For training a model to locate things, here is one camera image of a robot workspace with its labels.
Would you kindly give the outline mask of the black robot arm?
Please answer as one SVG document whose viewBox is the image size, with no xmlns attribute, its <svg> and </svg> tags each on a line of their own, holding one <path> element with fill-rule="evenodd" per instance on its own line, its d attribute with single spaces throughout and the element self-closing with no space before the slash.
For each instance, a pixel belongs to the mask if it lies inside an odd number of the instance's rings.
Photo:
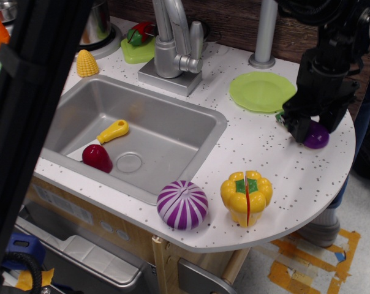
<svg viewBox="0 0 370 294">
<path fill-rule="evenodd" d="M 346 78 L 359 74 L 370 46 L 370 1 L 278 1 L 285 17 L 318 28 L 317 45 L 301 58 L 295 95 L 282 106 L 282 125 L 304 143 L 313 116 L 336 130 L 360 87 Z"/>
</svg>

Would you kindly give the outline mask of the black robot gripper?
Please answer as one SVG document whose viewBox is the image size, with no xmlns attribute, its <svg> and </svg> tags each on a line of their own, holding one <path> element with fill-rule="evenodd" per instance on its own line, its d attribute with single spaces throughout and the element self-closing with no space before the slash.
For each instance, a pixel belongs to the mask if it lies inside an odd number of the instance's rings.
<svg viewBox="0 0 370 294">
<path fill-rule="evenodd" d="M 285 127 L 297 143 L 303 143 L 308 133 L 312 116 L 329 134 L 334 132 L 349 105 L 355 100 L 359 82 L 347 79 L 350 65 L 339 56 L 327 67 L 328 52 L 312 48 L 302 55 L 296 79 L 295 95 L 283 104 Z"/>
</svg>

